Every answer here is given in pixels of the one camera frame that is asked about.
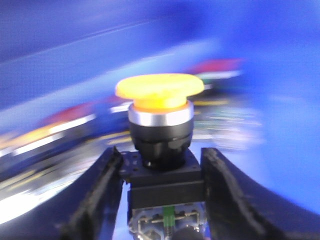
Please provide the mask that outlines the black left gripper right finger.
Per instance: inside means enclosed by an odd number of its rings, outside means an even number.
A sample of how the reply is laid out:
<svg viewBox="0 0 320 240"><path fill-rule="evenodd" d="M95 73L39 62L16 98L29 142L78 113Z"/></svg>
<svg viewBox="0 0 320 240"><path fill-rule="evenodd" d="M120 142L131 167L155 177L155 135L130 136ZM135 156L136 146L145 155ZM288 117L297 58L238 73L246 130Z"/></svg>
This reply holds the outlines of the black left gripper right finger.
<svg viewBox="0 0 320 240"><path fill-rule="evenodd" d="M318 240L320 216L268 190L216 148L202 148L205 206L213 240Z"/></svg>

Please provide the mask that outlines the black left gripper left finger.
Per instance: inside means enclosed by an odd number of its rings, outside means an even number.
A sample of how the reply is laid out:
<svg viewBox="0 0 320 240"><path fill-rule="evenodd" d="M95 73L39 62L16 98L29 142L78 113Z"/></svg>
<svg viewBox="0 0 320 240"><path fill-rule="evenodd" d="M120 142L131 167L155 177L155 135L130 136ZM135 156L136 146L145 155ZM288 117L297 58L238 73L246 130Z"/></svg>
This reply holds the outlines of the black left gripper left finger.
<svg viewBox="0 0 320 240"><path fill-rule="evenodd" d="M60 240L111 240L123 190L120 168L124 159L117 148L107 148L99 157L103 165L70 220L60 230Z"/></svg>

